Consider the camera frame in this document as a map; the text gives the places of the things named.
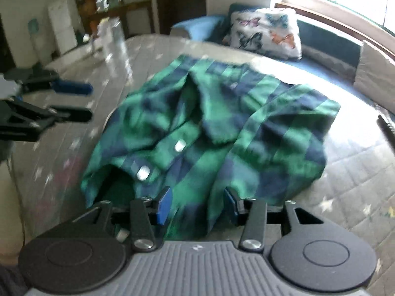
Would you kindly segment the green navy plaid shirt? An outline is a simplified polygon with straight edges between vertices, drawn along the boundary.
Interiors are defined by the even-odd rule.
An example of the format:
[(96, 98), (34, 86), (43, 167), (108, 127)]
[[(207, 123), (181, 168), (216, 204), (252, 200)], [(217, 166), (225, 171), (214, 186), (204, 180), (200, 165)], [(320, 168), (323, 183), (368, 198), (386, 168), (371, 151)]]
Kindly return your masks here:
[(113, 112), (82, 178), (86, 204), (122, 208), (169, 186), (166, 237), (215, 225), (223, 192), (280, 205), (321, 177), (340, 106), (303, 84), (181, 55)]

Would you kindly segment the white refrigerator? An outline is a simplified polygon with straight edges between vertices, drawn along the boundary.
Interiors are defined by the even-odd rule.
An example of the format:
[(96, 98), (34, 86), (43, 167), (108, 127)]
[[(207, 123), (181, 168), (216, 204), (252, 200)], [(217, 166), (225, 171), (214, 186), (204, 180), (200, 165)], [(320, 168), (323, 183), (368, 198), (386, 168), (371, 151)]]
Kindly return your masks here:
[(56, 0), (49, 4), (48, 15), (59, 54), (62, 56), (78, 45), (72, 26), (68, 0)]

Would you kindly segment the clear glass jar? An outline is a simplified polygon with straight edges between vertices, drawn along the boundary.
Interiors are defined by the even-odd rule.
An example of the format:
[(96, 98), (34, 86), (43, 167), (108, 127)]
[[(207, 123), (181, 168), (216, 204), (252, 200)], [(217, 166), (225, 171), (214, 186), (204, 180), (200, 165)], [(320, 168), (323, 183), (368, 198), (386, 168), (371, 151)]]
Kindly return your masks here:
[(120, 19), (101, 19), (99, 38), (110, 75), (112, 77), (122, 77), (127, 86), (131, 85), (133, 83), (133, 71)]

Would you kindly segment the dark wooden cabinet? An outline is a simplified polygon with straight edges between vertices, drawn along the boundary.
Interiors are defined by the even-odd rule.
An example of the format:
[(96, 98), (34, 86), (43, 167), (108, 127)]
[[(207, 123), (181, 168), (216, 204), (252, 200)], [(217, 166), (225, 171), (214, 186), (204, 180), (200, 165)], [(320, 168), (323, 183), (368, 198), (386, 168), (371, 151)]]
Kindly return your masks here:
[(145, 10), (148, 16), (149, 30), (155, 32), (152, 0), (134, 1), (127, 3), (124, 0), (75, 0), (82, 26), (89, 35), (98, 34), (98, 26), (102, 19), (119, 18), (123, 33), (132, 37), (129, 31), (127, 14), (132, 11)]

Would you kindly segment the butterfly print pillow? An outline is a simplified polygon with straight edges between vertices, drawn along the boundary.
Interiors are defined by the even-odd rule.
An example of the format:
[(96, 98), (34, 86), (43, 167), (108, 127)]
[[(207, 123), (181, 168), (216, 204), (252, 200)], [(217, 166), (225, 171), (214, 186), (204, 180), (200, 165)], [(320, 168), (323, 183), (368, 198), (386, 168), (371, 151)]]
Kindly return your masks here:
[(223, 43), (267, 57), (302, 58), (299, 26), (293, 9), (235, 11), (230, 16), (230, 29)]

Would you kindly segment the blue sofa bench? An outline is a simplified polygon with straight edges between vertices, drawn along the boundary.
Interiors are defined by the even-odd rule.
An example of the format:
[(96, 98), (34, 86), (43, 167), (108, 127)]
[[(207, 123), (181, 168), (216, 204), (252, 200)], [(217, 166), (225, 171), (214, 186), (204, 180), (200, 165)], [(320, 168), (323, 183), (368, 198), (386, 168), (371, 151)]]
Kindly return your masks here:
[(226, 15), (206, 15), (172, 26), (170, 34), (238, 50), (314, 62), (343, 76), (377, 107), (394, 111), (394, 61), (368, 41), (299, 15), (294, 9), (270, 9), (233, 3)]

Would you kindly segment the beige plain pillow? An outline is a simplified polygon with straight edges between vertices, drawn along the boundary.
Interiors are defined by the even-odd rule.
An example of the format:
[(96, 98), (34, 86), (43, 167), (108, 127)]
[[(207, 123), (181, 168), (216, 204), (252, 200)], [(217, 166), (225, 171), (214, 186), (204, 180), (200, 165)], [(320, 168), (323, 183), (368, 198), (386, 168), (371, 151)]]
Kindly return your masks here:
[(394, 60), (368, 41), (363, 41), (354, 87), (394, 114)]

